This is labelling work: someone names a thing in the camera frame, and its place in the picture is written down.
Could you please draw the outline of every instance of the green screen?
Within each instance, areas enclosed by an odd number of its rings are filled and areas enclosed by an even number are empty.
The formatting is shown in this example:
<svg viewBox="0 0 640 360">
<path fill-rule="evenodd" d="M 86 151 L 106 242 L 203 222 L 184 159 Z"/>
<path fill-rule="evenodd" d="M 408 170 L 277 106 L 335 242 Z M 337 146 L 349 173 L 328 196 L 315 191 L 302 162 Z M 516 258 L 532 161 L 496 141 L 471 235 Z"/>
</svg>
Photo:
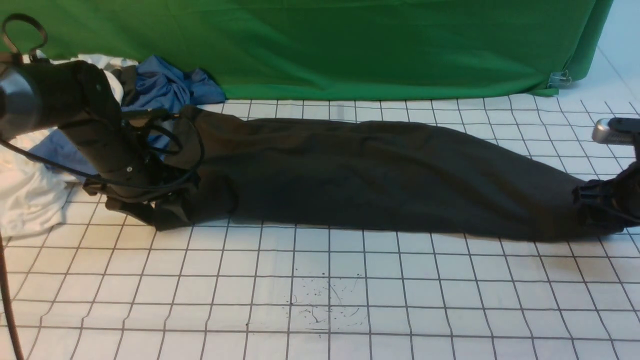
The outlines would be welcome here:
<svg viewBox="0 0 640 360">
<path fill-rule="evenodd" d="M 589 69 L 612 0 L 7 0 L 50 58 L 162 56 L 231 99 L 441 99 L 545 90 Z M 23 51 L 37 32 L 10 24 Z"/>
</svg>

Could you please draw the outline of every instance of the white grid mat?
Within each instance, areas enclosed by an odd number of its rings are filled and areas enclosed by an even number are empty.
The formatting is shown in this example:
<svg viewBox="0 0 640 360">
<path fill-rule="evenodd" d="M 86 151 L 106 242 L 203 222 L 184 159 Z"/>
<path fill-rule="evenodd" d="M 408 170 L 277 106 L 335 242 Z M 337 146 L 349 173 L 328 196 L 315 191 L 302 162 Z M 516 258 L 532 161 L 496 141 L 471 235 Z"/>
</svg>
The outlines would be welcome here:
<svg viewBox="0 0 640 360">
<path fill-rule="evenodd" d="M 244 119 L 447 126 L 584 179 L 633 148 L 591 141 L 640 104 L 230 101 Z M 640 231 L 531 243 L 212 222 L 156 233 L 70 192 L 67 224 L 8 241 L 29 360 L 607 360 L 640 353 Z M 0 357 L 12 359 L 6 327 Z"/>
</svg>

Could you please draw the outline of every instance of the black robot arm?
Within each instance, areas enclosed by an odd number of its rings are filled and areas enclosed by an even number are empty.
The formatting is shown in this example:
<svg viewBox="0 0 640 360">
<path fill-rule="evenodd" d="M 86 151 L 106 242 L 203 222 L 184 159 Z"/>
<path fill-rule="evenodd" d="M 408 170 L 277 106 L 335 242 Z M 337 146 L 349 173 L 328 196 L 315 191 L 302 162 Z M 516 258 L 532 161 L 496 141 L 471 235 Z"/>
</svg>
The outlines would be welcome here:
<svg viewBox="0 0 640 360">
<path fill-rule="evenodd" d="M 22 20 L 44 31 L 25 16 L 12 15 L 3 28 L 8 21 Z M 4 39 L 16 49 L 6 35 Z M 167 165 L 158 149 L 147 144 L 149 131 L 159 129 L 155 124 L 176 115 L 164 110 L 122 113 L 106 75 L 93 64 L 52 64 L 33 54 L 25 64 L 19 55 L 0 55 L 0 141 L 5 147 L 51 164 L 8 141 L 57 127 L 96 169 L 99 176 L 81 173 L 86 177 L 83 188 L 91 195 L 106 195 L 108 209 L 159 230 L 191 223 L 188 197 L 198 185 L 196 167 Z"/>
<path fill-rule="evenodd" d="M 620 228 L 640 225 L 640 119 L 599 120 L 593 130 L 593 141 L 633 146 L 636 160 L 613 179 L 590 180 L 573 190 L 583 224 Z"/>
</svg>

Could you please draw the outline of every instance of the black cable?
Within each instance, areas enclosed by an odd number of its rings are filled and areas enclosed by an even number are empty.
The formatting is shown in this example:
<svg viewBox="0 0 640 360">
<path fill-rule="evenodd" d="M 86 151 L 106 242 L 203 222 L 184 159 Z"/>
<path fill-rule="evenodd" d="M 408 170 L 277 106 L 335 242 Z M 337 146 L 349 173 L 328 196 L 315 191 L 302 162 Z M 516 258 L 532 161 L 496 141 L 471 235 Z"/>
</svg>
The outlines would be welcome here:
<svg viewBox="0 0 640 360">
<path fill-rule="evenodd" d="M 0 293 L 2 294 L 2 303 L 4 307 L 4 317 L 6 325 L 9 328 L 9 336 L 13 345 L 13 353 L 16 360 L 24 360 L 22 348 L 20 347 L 20 338 L 18 337 L 18 327 L 13 317 L 13 308 L 11 306 L 11 293 L 9 292 L 9 276 L 6 269 L 6 260 L 4 258 L 4 246 L 2 243 L 2 234 L 0 234 Z"/>
<path fill-rule="evenodd" d="M 35 161 L 35 162 L 38 162 L 38 163 L 43 163 L 43 164 L 58 168 L 60 170 L 66 171 L 69 174 L 74 174 L 76 176 L 81 176 L 81 177 L 84 177 L 85 179 L 91 179 L 91 180 L 94 180 L 94 181 L 96 181 L 98 183 L 109 184 L 109 185 L 114 185 L 114 186 L 122 186 L 122 187 L 126 187 L 126 188 L 148 190 L 148 191 L 166 190 L 166 189 L 174 188 L 175 186 L 180 185 L 180 184 L 184 183 L 185 181 L 187 181 L 191 176 L 193 176 L 196 173 L 196 171 L 198 171 L 198 168 L 200 168 L 200 165 L 204 161 L 205 148 L 204 148 L 204 143 L 202 141 L 202 137 L 200 136 L 200 132 L 195 127 L 194 123 L 189 121 L 189 124 L 191 125 L 191 128 L 193 128 L 193 131 L 195 131 L 196 137 L 198 138 L 198 144 L 200 146 L 200 158 L 195 163 L 195 165 L 193 165 L 189 169 L 189 172 L 187 172 L 187 174 L 185 174 L 180 179 L 178 179 L 178 180 L 176 180 L 176 181 L 174 181 L 172 183 L 169 183 L 169 184 L 166 184 L 166 185 L 161 185 L 161 186 L 138 186 L 138 185 L 122 183 L 120 181 L 104 179 L 100 175 L 88 174 L 88 173 L 82 172 L 80 170 L 76 170 L 76 169 L 73 169 L 73 168 L 70 168 L 70 167 L 66 167 L 65 165 L 62 165 L 62 164 L 57 163 L 55 161 L 51 161 L 49 159 L 45 159 L 45 158 L 43 158 L 41 156 L 38 156 L 36 154 L 31 154 L 30 152 L 22 150 L 21 148 L 11 144 L 10 142 L 8 142 L 6 140 L 0 139 L 0 145 L 2 145 L 3 147 L 6 147 L 7 149 L 9 149 L 9 150 L 11 150 L 13 152 L 17 152 L 18 154 L 24 156 L 25 158 L 27 158 L 27 159 L 29 159 L 31 161 Z"/>
</svg>

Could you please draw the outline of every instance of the black cloth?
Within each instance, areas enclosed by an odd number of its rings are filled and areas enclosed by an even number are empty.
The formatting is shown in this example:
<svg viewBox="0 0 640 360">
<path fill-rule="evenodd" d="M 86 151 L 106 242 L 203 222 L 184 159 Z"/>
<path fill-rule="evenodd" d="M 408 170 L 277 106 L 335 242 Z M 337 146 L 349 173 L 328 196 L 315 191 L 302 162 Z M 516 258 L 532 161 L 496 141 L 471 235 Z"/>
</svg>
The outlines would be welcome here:
<svg viewBox="0 0 640 360">
<path fill-rule="evenodd" d="M 569 240 L 614 233 L 580 225 L 583 183 L 473 136 L 426 124 L 243 121 L 186 106 L 174 133 L 189 168 L 206 148 L 194 220 Z"/>
<path fill-rule="evenodd" d="M 122 90 L 124 91 L 122 96 L 122 106 L 128 106 L 134 103 L 138 98 L 138 91 L 136 89 L 138 73 L 136 72 L 136 69 L 137 65 L 130 65 L 123 68 L 113 69 L 111 71 L 122 85 Z"/>
</svg>

